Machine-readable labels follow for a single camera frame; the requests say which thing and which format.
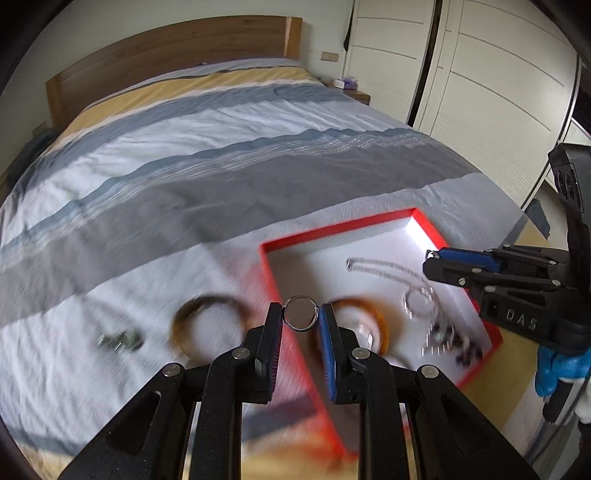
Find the wooden bedside table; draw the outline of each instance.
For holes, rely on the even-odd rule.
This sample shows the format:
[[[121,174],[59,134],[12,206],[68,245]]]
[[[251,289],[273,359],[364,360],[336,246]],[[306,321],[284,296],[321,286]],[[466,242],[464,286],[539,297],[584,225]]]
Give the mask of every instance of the wooden bedside table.
[[[343,92],[346,96],[354,98],[355,100],[361,102],[364,105],[369,105],[369,101],[371,100],[371,97],[367,93],[363,93],[360,90],[343,90],[342,88],[337,88],[332,85],[327,85],[327,87],[339,90]]]

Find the blue gripper pad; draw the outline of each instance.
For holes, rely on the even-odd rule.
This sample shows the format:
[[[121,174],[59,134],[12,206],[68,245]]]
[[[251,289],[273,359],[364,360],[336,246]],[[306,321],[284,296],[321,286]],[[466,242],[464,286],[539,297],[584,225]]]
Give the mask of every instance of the blue gripper pad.
[[[322,364],[324,365],[324,383],[329,393],[329,400],[336,401],[336,360],[333,345],[330,340],[329,324],[324,307],[318,313],[320,328],[320,349],[322,350]]]
[[[468,263],[474,267],[486,268],[491,273],[499,273],[501,271],[501,265],[492,257],[470,250],[462,251],[453,248],[442,248],[439,251],[439,258],[450,262]]]

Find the silver bolt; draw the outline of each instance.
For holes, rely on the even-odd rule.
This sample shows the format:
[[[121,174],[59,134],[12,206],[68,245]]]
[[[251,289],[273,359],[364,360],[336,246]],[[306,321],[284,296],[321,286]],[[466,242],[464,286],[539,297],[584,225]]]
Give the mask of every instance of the silver bolt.
[[[236,360],[244,360],[245,358],[248,358],[251,356],[251,351],[248,348],[246,348],[245,346],[239,346],[238,348],[235,348],[234,350],[232,350],[232,356]]]
[[[353,348],[351,354],[353,355],[353,358],[356,358],[357,360],[365,360],[366,358],[369,358],[369,350],[360,346]]]
[[[168,364],[164,365],[162,373],[165,377],[175,377],[181,372],[181,366],[179,364]]]
[[[439,376],[439,370],[437,367],[432,365],[425,365],[421,367],[421,373],[426,378],[437,378]]]

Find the brown bangle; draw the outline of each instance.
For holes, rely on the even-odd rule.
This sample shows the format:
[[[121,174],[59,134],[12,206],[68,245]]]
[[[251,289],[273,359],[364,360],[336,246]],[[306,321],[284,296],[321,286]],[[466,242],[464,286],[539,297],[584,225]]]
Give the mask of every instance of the brown bangle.
[[[390,330],[386,324],[384,314],[374,305],[373,302],[359,297],[344,297],[341,299],[331,300],[328,303],[332,304],[335,313],[341,308],[353,307],[365,312],[371,318],[373,318],[375,323],[378,325],[380,335],[378,354],[385,355],[386,352],[388,352],[388,347],[390,346]],[[314,352],[315,356],[322,360],[318,343],[318,334],[310,335],[310,348]]]
[[[246,331],[250,328],[251,311],[248,306],[239,300],[226,295],[202,295],[196,299],[189,300],[177,310],[170,329],[170,342],[186,357],[191,358],[191,355],[183,346],[183,341],[186,337],[184,335],[184,329],[188,326],[194,314],[199,314],[206,308],[216,304],[228,305],[238,312],[244,335],[246,335]]]

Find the wooden headboard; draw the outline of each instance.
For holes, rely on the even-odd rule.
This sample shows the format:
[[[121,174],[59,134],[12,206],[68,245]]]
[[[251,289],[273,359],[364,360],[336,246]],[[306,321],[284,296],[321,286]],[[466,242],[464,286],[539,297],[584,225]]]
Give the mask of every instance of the wooden headboard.
[[[266,15],[201,18],[119,40],[47,81],[54,128],[62,132],[92,102],[173,70],[252,57],[298,60],[301,24]]]

